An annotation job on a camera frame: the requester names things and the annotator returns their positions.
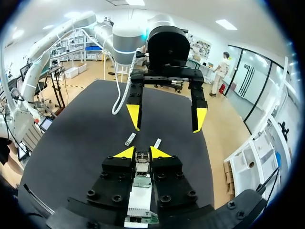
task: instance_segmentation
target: black mat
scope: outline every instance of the black mat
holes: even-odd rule
[[[112,115],[117,98],[115,82],[95,81],[55,119],[33,152],[20,185],[20,203],[27,208],[28,187],[53,210],[66,206],[68,197],[86,202],[86,193],[98,178],[102,161],[131,146],[148,150],[157,138],[159,149],[177,155],[196,191],[200,207],[214,205],[213,179],[202,131],[192,133],[191,101],[183,96],[144,89],[140,132],[132,125],[126,106]]]

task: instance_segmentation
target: floor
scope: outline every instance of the floor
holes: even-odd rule
[[[67,79],[66,87],[64,86],[64,81],[60,82],[62,96],[66,104],[71,102],[95,79],[104,79],[103,64],[101,61],[87,61],[86,63],[87,70],[73,79]],[[71,63],[65,62],[64,66],[69,68],[71,67]],[[112,68],[111,62],[107,61],[106,72],[109,71],[113,72],[114,69]],[[115,76],[106,74],[105,79],[115,81]],[[127,75],[123,76],[122,81],[127,81]],[[187,88],[188,87],[185,83],[181,94],[176,93],[173,88],[167,87],[158,88],[157,90],[176,93],[179,96],[190,97],[190,91]],[[225,183],[223,167],[224,159],[232,154],[239,146],[241,146],[249,138],[250,133],[236,110],[223,95],[219,94],[216,98],[210,97],[208,94],[211,90],[211,86],[208,84],[203,85],[203,90],[209,105],[209,110],[203,124],[203,134],[207,143],[213,174],[215,199],[214,206],[215,208],[219,208],[231,198],[231,196],[227,195],[226,193],[227,185]],[[55,108],[54,104],[57,102],[50,82],[48,82],[48,87],[43,90],[42,95],[45,99],[50,99],[52,101],[52,103],[48,104],[48,106],[50,109],[55,111],[57,108]],[[12,172],[7,165],[0,167],[0,171],[12,185],[20,182],[21,177],[14,174],[14,172]]]

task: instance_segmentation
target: yellow tape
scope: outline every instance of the yellow tape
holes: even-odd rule
[[[132,156],[133,156],[133,151],[134,151],[134,146],[124,150],[123,152],[113,156],[113,157],[123,157],[125,156],[126,158],[131,158],[132,159]]]
[[[130,117],[132,118],[132,122],[133,122],[135,129],[137,131],[140,131],[140,129],[138,128],[140,105],[127,104],[127,109],[128,109]]]
[[[159,150],[159,149],[157,149],[157,148],[155,148],[153,146],[151,146],[150,148],[151,148],[151,152],[152,152],[152,159],[158,158],[160,156],[161,157],[171,157],[170,155],[162,152],[161,150]]]
[[[198,130],[195,130],[194,133],[198,133],[201,130],[207,111],[207,108],[197,108]]]

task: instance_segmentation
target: red object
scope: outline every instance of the red object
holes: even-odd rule
[[[225,90],[225,84],[223,83],[223,85],[221,85],[220,89],[219,89],[219,93],[223,94]]]

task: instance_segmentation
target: ceiling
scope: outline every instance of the ceiling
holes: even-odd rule
[[[256,45],[279,56],[287,55],[286,41],[278,27],[256,0],[144,0],[147,9],[176,15],[192,20],[224,38]],[[129,6],[114,6],[106,0],[32,0],[16,18],[13,28],[25,30],[22,39],[41,33],[42,28],[59,25],[67,20],[64,14],[70,11],[127,9]],[[229,31],[216,20],[227,19],[238,30]]]

